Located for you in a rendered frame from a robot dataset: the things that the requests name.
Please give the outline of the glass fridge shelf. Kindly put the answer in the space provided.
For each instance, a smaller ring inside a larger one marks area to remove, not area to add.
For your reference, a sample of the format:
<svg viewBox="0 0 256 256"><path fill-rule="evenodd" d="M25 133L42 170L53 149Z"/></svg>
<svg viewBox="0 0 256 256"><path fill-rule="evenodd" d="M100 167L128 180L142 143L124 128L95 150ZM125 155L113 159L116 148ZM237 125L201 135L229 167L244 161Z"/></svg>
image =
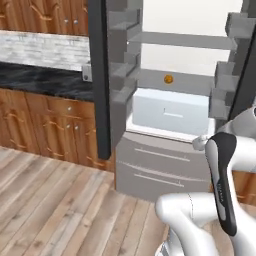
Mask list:
<svg viewBox="0 0 256 256"><path fill-rule="evenodd" d="M166 75L173 76L171 84L164 82ZM141 69L138 87L208 96L214 87L214 78L198 74Z"/></svg>
<svg viewBox="0 0 256 256"><path fill-rule="evenodd" d="M141 32L132 37L130 42L220 50L237 48L236 42L228 37L158 32Z"/></svg>

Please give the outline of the wooden base cupboard door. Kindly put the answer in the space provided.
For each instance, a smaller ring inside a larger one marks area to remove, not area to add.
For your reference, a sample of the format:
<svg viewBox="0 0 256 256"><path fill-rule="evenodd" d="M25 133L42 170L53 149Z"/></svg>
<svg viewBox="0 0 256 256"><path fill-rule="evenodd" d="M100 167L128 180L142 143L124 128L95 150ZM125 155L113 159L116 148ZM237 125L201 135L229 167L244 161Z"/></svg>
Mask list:
<svg viewBox="0 0 256 256"><path fill-rule="evenodd" d="M24 92L0 89L0 145L40 153Z"/></svg>
<svg viewBox="0 0 256 256"><path fill-rule="evenodd" d="M96 127L93 118L75 119L74 136L79 164L109 172L115 171L115 154L112 154L108 160L98 157Z"/></svg>
<svg viewBox="0 0 256 256"><path fill-rule="evenodd" d="M78 162L76 142L71 118L56 116L33 116L36 138L40 153L43 156L68 161Z"/></svg>

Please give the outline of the white crisper drawer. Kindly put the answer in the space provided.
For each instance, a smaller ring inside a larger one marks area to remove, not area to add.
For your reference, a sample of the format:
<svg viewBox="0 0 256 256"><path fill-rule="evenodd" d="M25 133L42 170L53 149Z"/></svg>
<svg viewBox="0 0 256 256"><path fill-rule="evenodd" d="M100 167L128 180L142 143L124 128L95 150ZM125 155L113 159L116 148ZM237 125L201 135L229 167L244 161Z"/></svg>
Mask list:
<svg viewBox="0 0 256 256"><path fill-rule="evenodd" d="M209 98L156 89L138 89L133 96L133 123L171 132L203 135L210 126Z"/></svg>

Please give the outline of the grey wall socket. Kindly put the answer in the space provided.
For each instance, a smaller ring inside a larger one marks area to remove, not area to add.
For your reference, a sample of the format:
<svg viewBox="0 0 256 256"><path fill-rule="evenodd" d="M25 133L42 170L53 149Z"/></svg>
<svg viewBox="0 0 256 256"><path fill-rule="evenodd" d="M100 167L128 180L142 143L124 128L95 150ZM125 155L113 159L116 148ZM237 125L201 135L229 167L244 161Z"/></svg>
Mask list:
<svg viewBox="0 0 256 256"><path fill-rule="evenodd" d="M90 64L85 64L82 66L82 77L84 81L92 81L92 69Z"/></svg>

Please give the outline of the grey fridge body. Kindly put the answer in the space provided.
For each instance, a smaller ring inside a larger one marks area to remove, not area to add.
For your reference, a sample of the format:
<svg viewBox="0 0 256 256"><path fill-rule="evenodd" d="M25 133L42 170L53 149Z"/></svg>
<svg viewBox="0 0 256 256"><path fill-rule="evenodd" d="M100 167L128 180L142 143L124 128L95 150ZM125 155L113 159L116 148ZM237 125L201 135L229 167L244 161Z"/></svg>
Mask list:
<svg viewBox="0 0 256 256"><path fill-rule="evenodd" d="M143 0L143 32L222 36L230 12L238 12L242 0ZM226 62L231 50L179 47L141 43L141 69L198 74L214 78L219 61ZM216 119L210 118L207 134L215 130ZM197 138L133 123L133 97L126 119L125 133L135 133L190 143Z"/></svg>

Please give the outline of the grey freezer drawer front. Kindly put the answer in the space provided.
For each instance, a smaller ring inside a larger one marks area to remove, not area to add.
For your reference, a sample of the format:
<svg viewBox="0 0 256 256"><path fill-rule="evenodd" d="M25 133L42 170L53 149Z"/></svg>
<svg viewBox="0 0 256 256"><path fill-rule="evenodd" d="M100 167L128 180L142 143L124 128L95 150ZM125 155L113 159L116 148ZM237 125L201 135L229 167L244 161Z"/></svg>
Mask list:
<svg viewBox="0 0 256 256"><path fill-rule="evenodd" d="M170 184L134 177L133 174L145 175L170 182L180 182L184 187L176 187ZM156 199L163 194L207 192L209 184L210 181L208 177L203 179L186 177L122 161L118 161L116 166L117 191L151 202L155 202Z"/></svg>
<svg viewBox="0 0 256 256"><path fill-rule="evenodd" d="M191 161L183 162L166 157L141 153L135 151L135 148L187 158ZM127 162L161 172L192 178L203 179L208 177L210 180L204 153L195 151L190 143L135 133L125 133L117 145L116 153L117 162Z"/></svg>

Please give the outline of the wooden cupboard drawer front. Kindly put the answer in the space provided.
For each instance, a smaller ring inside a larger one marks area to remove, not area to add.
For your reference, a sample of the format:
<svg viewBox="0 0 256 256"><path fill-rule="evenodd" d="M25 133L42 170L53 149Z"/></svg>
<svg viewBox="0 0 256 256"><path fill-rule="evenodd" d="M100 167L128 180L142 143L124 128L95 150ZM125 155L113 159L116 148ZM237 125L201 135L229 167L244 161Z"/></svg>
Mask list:
<svg viewBox="0 0 256 256"><path fill-rule="evenodd" d="M56 116L74 119L95 118L94 104L60 97L26 93L26 101L33 116Z"/></svg>

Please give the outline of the dark grey fridge door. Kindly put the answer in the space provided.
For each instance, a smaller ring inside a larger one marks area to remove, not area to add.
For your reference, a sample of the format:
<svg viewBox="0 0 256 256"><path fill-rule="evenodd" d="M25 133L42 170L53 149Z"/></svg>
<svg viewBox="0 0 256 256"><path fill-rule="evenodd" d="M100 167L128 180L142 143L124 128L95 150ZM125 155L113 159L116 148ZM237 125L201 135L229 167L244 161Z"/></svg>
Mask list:
<svg viewBox="0 0 256 256"><path fill-rule="evenodd" d="M256 98L256 0L242 0L241 11L228 14L225 32L234 48L226 62L217 63L209 98L209 116L220 122L235 118Z"/></svg>
<svg viewBox="0 0 256 256"><path fill-rule="evenodd" d="M88 0L91 80L98 157L107 160L126 130L141 66L143 0Z"/></svg>

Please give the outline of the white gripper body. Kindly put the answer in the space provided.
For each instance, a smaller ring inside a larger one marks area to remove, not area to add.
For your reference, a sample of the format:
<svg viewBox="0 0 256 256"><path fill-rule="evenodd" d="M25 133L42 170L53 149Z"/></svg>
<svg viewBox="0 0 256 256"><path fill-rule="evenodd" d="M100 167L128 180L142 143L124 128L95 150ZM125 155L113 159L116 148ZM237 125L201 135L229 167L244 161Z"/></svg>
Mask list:
<svg viewBox="0 0 256 256"><path fill-rule="evenodd" d="M200 135L192 141L192 146L197 151L203 151L209 139L208 135Z"/></svg>

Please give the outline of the wooden wall cupboard run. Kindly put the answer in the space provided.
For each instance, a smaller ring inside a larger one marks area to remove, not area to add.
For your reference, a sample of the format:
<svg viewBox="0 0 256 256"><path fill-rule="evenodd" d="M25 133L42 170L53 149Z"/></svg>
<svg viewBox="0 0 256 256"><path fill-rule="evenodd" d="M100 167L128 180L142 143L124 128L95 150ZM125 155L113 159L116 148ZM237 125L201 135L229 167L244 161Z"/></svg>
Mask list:
<svg viewBox="0 0 256 256"><path fill-rule="evenodd" d="M0 30L88 35L88 0L0 0Z"/></svg>

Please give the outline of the wooden base cupboard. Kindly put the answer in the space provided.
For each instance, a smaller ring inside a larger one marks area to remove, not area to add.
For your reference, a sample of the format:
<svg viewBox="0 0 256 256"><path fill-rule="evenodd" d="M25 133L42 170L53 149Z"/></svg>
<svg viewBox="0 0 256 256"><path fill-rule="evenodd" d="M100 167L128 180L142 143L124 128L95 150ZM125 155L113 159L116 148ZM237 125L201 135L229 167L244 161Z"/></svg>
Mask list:
<svg viewBox="0 0 256 256"><path fill-rule="evenodd" d="M238 201L256 206L256 173L233 172Z"/></svg>

